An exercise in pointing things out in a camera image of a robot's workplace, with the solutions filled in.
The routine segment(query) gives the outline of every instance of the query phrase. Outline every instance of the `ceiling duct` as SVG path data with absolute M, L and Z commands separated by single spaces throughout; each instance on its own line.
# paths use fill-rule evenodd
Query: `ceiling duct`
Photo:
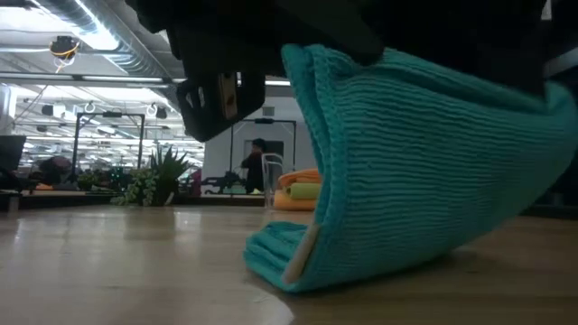
M 45 13 L 66 23 L 70 30 L 95 50 L 118 52 L 106 58 L 131 76 L 170 78 L 133 32 L 104 1 L 31 0 Z M 176 89 L 155 89 L 177 103 Z

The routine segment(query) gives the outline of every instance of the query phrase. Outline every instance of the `table surface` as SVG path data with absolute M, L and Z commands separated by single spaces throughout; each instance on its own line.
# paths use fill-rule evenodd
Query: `table surface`
M 0 214 L 0 324 L 578 324 L 578 221 L 515 218 L 428 265 L 305 295 L 246 269 L 253 231 L 310 217 L 239 207 Z

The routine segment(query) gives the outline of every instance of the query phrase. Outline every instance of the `person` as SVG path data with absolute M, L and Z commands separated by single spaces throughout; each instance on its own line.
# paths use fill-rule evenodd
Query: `person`
M 245 189 L 247 194 L 255 190 L 263 191 L 263 163 L 261 154 L 266 151 L 265 140 L 258 138 L 253 140 L 251 154 L 241 163 L 241 168 L 248 169 Z

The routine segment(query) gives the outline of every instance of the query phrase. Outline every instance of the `folded cloth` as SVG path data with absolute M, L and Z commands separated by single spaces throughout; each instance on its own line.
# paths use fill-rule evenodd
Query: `folded cloth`
M 572 95 L 555 83 L 542 100 L 393 49 L 365 67 L 320 45 L 283 58 L 322 191 L 307 229 L 271 223 L 245 259 L 288 292 L 419 265 L 491 231 L 578 144 Z
M 293 200 L 283 190 L 276 190 L 273 207 L 289 211 L 313 211 L 315 204 L 317 204 L 317 200 Z
M 292 200 L 317 200 L 322 186 L 319 183 L 296 182 L 285 188 Z
M 308 183 L 321 184 L 322 178 L 319 174 L 319 171 L 313 168 L 298 172 L 290 172 L 285 175 L 281 175 L 281 177 L 279 177 L 278 182 L 281 187 L 289 187 L 291 186 L 291 184 L 295 182 L 308 182 Z

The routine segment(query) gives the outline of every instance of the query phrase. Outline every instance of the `wall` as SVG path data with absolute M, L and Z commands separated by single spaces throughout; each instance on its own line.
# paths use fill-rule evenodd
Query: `wall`
M 245 141 L 258 137 L 269 141 L 284 142 L 286 169 L 302 170 L 315 168 L 317 163 L 313 155 L 309 131 L 303 121 L 303 115 L 295 99 L 291 97 L 269 97 L 266 99 L 265 106 L 275 108 L 275 120 L 296 122 L 295 166 L 292 166 L 294 152 L 294 129 L 292 124 L 274 123 L 272 125 L 256 125 L 250 122 L 239 122 L 233 125 L 233 169 L 239 166 L 245 158 Z M 259 117 L 263 117 L 263 112 L 260 109 L 247 118 Z M 231 129 L 228 129 L 205 143 L 205 158 L 202 169 L 203 180 L 207 177 L 221 177 L 228 171 L 231 157 L 230 135 Z M 211 186 L 203 186 L 202 192 L 204 193 L 205 190 L 216 189 L 213 189 Z

